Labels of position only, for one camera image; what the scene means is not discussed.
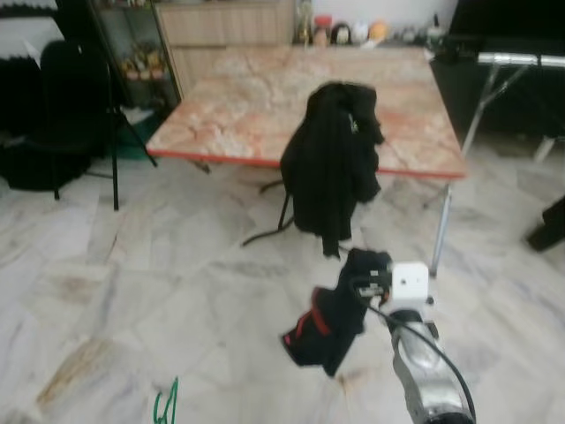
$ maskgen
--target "black jacket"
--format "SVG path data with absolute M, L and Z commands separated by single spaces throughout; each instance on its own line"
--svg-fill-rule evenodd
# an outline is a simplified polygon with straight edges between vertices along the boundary
M 366 307 L 351 292 L 350 280 L 387 269 L 390 262 L 386 252 L 351 249 L 334 290 L 314 289 L 311 309 L 281 337 L 297 365 L 321 365 L 327 375 L 335 375 L 355 336 L 363 332 Z
M 296 226 L 321 236 L 326 256 L 339 257 L 338 241 L 351 238 L 355 205 L 380 190 L 374 146 L 384 139 L 376 101 L 370 87 L 337 82 L 320 87 L 282 155 L 282 180 L 293 197 Z

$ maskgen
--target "wooden cabinet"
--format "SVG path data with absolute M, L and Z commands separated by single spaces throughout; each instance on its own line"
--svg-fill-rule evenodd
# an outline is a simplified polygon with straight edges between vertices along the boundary
M 223 49 L 290 44 L 295 0 L 158 4 L 157 15 L 178 90 L 187 96 Z

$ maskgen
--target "chair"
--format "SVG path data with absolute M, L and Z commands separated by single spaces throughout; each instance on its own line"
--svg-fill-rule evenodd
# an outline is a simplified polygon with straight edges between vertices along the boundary
M 41 79 L 47 123 L 31 143 L 50 156 L 51 182 L 59 200 L 58 155 L 91 155 L 109 142 L 114 210 L 118 210 L 116 123 L 109 66 L 95 47 L 82 42 L 50 43 L 41 54 Z

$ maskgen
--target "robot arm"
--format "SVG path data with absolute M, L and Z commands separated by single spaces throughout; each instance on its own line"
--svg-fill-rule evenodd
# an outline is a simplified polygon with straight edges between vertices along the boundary
M 374 271 L 372 282 L 359 288 L 359 297 L 380 298 L 379 309 L 371 309 L 384 319 L 395 350 L 393 366 L 404 387 L 408 412 L 414 424 L 473 424 L 474 411 L 455 379 L 437 342 L 432 322 L 423 322 L 428 297 L 428 269 L 420 262 L 396 263 L 387 271 Z

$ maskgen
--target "white wall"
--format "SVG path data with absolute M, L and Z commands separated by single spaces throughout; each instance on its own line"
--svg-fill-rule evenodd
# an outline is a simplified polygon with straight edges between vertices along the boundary
M 392 27 L 424 26 L 438 14 L 440 25 L 449 28 L 457 0 L 312 0 L 314 15 L 329 13 L 334 23 L 349 24 L 384 20 Z

